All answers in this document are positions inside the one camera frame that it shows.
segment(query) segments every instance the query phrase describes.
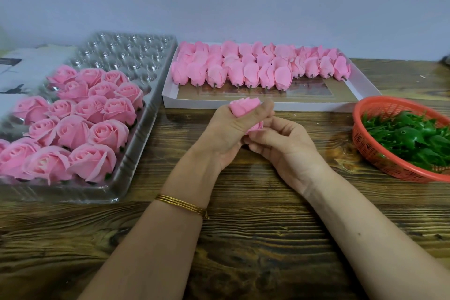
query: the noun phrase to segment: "clear plastic tray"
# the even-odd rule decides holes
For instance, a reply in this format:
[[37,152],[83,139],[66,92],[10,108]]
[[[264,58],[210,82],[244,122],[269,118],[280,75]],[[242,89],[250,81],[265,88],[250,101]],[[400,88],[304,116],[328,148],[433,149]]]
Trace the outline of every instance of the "clear plastic tray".
[[[0,177],[0,198],[74,203],[119,201],[128,191],[158,114],[162,88],[176,48],[175,36],[94,33],[78,48],[76,56],[68,59],[66,64],[77,70],[82,68],[121,70],[144,92],[144,107],[138,112],[138,122],[130,131],[124,152],[117,155],[117,164],[111,178],[92,185],[76,177],[48,186],[47,182],[41,179],[21,182],[12,177]],[[56,90],[46,81],[30,95],[41,95],[49,102],[58,99]],[[21,138],[25,132],[28,132],[28,126],[23,125],[20,119],[14,116],[3,119],[0,124],[0,138],[9,141]]]

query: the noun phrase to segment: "person's right arm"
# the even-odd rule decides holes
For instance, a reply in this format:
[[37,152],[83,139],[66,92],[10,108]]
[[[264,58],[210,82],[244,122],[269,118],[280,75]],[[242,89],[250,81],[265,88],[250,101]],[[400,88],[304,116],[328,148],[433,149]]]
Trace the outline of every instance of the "person's right arm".
[[299,124],[273,117],[245,138],[318,213],[373,300],[448,299],[450,272],[334,172]]

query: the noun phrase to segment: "wooden table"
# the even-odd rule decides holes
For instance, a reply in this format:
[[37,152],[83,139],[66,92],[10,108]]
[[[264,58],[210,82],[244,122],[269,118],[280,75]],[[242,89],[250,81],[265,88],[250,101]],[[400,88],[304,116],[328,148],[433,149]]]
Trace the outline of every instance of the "wooden table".
[[[356,59],[384,95],[450,115],[450,70]],[[0,203],[0,299],[76,299],[199,137],[213,111],[160,109],[126,198],[111,205]],[[335,171],[450,268],[450,185],[402,182],[362,160],[352,116],[280,112],[303,124]],[[217,180],[187,299],[365,299],[323,223],[273,168],[241,150]]]

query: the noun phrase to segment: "box with pink flower buds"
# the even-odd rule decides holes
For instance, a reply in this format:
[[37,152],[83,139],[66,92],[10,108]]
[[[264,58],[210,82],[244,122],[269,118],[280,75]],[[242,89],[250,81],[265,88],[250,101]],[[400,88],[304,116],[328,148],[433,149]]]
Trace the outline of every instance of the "box with pink flower buds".
[[0,197],[117,201],[149,137],[175,48],[173,36],[94,34],[3,121]]
[[162,93],[166,108],[271,97],[284,111],[352,111],[372,95],[380,92],[338,48],[233,41],[180,43]]

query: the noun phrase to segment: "forearm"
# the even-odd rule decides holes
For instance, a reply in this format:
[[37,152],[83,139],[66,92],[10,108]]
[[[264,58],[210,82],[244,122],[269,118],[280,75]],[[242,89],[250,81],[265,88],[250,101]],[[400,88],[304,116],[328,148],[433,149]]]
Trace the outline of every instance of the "forearm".
[[328,172],[306,195],[372,299],[444,299],[450,274],[355,187]]
[[[194,146],[161,194],[206,208],[219,172],[214,157]],[[152,202],[80,300],[181,299],[202,222],[194,212]]]

